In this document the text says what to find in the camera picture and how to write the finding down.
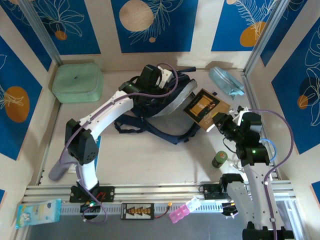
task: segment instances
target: wall poster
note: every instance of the wall poster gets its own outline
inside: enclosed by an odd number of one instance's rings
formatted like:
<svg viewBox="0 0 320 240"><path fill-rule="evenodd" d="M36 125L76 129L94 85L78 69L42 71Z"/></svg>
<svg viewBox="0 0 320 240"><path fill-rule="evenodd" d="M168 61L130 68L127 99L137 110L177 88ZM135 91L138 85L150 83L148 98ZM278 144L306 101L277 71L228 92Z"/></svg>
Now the wall poster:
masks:
<svg viewBox="0 0 320 240"><path fill-rule="evenodd" d="M84 0L31 2L61 55L100 54ZM17 0L0 0L0 5L48 70L51 59L19 8Z"/></svg>
<svg viewBox="0 0 320 240"><path fill-rule="evenodd" d="M190 52L198 0L111 0L122 53Z"/></svg>
<svg viewBox="0 0 320 240"><path fill-rule="evenodd" d="M251 51L276 3L276 0L225 0L211 51Z"/></svg>
<svg viewBox="0 0 320 240"><path fill-rule="evenodd" d="M272 81L300 154L320 143L320 18Z"/></svg>
<svg viewBox="0 0 320 240"><path fill-rule="evenodd" d="M42 87L0 37L0 153L17 160Z"/></svg>
<svg viewBox="0 0 320 240"><path fill-rule="evenodd" d="M289 2L284 13L282 14L281 19L279 20L277 26L273 30L273 33L269 41L265 45L260 55L264 66L267 66L271 57L277 50L281 41L284 39L285 35L289 31L291 25L296 20L297 16L299 15L300 11L302 10L306 2L307 0L291 0Z"/></svg>
<svg viewBox="0 0 320 240"><path fill-rule="evenodd" d="M5 196L5 190L0 189L0 206L4 196Z"/></svg>

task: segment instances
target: light blue plastic bag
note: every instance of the light blue plastic bag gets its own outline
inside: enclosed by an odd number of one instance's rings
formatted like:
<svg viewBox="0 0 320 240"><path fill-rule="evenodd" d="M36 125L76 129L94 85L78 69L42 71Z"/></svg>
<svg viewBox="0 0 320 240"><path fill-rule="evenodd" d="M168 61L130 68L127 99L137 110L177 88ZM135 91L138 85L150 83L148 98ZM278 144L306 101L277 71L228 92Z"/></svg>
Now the light blue plastic bag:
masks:
<svg viewBox="0 0 320 240"><path fill-rule="evenodd" d="M61 199L41 202L33 205L20 205L16 216L15 228L28 225L58 222L61 213Z"/></svg>
<svg viewBox="0 0 320 240"><path fill-rule="evenodd" d="M209 77L219 86L222 91L230 95L232 97L232 100L235 99L236 95L242 96L245 94L244 85L230 73L222 70L220 67L215 66L211 68Z"/></svg>

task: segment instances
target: book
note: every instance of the book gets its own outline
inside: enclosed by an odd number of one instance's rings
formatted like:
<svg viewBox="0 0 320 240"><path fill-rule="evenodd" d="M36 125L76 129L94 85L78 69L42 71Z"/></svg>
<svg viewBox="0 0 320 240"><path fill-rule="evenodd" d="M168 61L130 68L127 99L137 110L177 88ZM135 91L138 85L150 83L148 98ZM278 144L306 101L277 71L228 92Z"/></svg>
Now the book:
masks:
<svg viewBox="0 0 320 240"><path fill-rule="evenodd" d="M214 126L213 117L216 113L228 113L230 105L201 89L194 99L183 110L201 128L209 132Z"/></svg>

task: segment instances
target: wet wipes package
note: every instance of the wet wipes package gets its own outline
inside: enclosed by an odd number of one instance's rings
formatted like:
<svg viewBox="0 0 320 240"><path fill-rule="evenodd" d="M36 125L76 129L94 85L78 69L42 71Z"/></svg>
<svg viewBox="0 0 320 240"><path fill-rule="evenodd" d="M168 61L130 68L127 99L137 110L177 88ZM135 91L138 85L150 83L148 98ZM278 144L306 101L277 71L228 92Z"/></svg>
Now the wet wipes package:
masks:
<svg viewBox="0 0 320 240"><path fill-rule="evenodd" d="M41 202L33 205L20 205L15 228L29 225L55 223L60 220L61 199Z"/></svg>

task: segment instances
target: beige circle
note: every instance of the beige circle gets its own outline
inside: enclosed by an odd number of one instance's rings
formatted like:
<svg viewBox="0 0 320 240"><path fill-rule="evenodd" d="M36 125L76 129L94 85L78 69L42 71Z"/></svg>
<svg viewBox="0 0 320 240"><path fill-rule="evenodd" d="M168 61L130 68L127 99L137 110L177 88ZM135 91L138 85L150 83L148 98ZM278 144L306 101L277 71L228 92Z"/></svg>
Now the beige circle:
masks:
<svg viewBox="0 0 320 240"><path fill-rule="evenodd" d="M19 5L18 0L8 0L9 2Z"/></svg>
<svg viewBox="0 0 320 240"><path fill-rule="evenodd" d="M154 43L155 41L156 41L156 39L155 39L154 37L150 37L150 38L149 38L149 42L150 42L150 43Z"/></svg>
<svg viewBox="0 0 320 240"><path fill-rule="evenodd" d="M235 4L236 1L238 1L238 0L226 0L226 3L231 5L231 4Z"/></svg>
<svg viewBox="0 0 320 240"><path fill-rule="evenodd" d="M119 12L120 22L131 32L148 29L154 22L151 8L142 0L130 0L122 6Z"/></svg>

